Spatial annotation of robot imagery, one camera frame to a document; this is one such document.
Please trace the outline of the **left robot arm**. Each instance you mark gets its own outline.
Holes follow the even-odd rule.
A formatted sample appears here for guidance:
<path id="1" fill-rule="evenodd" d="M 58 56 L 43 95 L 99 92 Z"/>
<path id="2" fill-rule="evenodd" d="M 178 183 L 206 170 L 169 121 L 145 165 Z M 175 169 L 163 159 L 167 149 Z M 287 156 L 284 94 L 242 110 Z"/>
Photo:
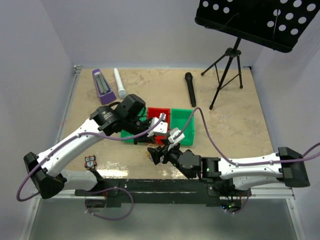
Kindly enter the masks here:
<path id="1" fill-rule="evenodd" d="M 102 140 L 121 141 L 113 134 L 126 131 L 130 139 L 137 142 L 154 139 L 155 129 L 166 117 L 142 121 L 146 108 L 143 99 L 135 94 L 127 95 L 122 101 L 98 107 L 74 132 L 47 150 L 29 152 L 23 157 L 27 171 L 25 184 L 31 180 L 37 192 L 33 196 L 50 199 L 63 190 L 84 190 L 92 196 L 99 196 L 104 184 L 94 170 L 70 171 L 65 167 L 85 150 Z"/>

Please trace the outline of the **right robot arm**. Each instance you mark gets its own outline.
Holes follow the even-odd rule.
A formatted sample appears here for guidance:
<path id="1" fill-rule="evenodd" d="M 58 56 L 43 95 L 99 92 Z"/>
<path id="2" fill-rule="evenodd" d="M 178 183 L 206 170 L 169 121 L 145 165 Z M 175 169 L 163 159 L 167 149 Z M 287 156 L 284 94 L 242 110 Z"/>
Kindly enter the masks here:
<path id="1" fill-rule="evenodd" d="M 289 188 L 310 186 L 302 155 L 288 147 L 265 156 L 230 160 L 196 155 L 189 149 L 181 151 L 179 146 L 149 147 L 147 151 L 155 165 L 171 163 L 187 179 L 197 178 L 221 196 L 233 197 L 273 183 L 284 183 Z"/>

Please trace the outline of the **green bin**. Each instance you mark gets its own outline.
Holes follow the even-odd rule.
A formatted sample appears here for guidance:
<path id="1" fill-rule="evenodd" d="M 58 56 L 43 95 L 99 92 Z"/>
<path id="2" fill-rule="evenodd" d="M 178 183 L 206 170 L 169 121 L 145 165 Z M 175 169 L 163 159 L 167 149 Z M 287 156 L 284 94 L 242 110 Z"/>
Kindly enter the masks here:
<path id="1" fill-rule="evenodd" d="M 133 136 L 134 136 L 135 134 L 131 134 L 131 133 L 129 133 L 129 132 L 127 132 L 127 131 L 125 131 L 125 130 L 122 130 L 121 132 L 120 132 L 120 137 L 121 137 L 121 141 L 122 142 L 125 142 L 125 143 L 134 143 L 134 138 L 133 138 Z"/>
<path id="2" fill-rule="evenodd" d="M 191 113 L 192 109 L 181 109 L 181 108 L 171 108 L 170 109 L 170 128 L 179 128 L 182 130 Z M 186 127 L 185 131 L 183 132 L 184 139 L 181 141 L 182 146 L 192 146 L 195 139 L 195 119 L 192 116 L 188 126 Z"/>

